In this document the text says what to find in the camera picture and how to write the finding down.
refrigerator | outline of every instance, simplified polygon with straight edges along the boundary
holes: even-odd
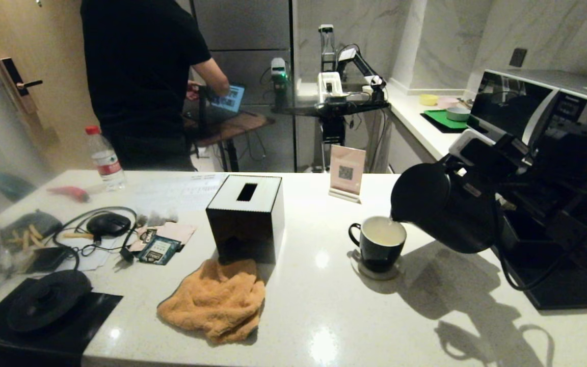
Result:
[[[231,83],[246,86],[242,110],[275,119],[235,137],[241,172],[295,172],[295,117],[273,114],[271,60],[283,58],[293,76],[291,0],[190,0],[207,47]],[[293,100],[291,88],[288,91]]]

water bottle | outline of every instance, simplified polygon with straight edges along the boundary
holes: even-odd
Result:
[[[105,189],[108,191],[123,189],[126,186],[126,176],[112,145],[101,135],[98,126],[86,127],[86,133],[90,156],[98,174],[103,179]]]

computer mouse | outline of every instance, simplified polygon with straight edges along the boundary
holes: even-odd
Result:
[[[130,219],[117,213],[104,213],[92,217],[86,226],[95,237],[119,237],[130,229]]]

microwave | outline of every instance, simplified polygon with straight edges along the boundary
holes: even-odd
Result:
[[[485,70],[471,116],[469,125],[492,140],[510,133],[533,149],[551,123],[587,124],[587,77],[560,70]]]

man's arm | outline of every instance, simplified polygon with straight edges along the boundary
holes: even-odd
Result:
[[[219,69],[217,62],[214,61],[214,59],[210,58],[209,60],[193,65],[192,67],[203,78],[205,83],[217,93],[217,95],[223,97],[228,94],[228,91],[230,91],[228,77],[226,77],[226,74]]]

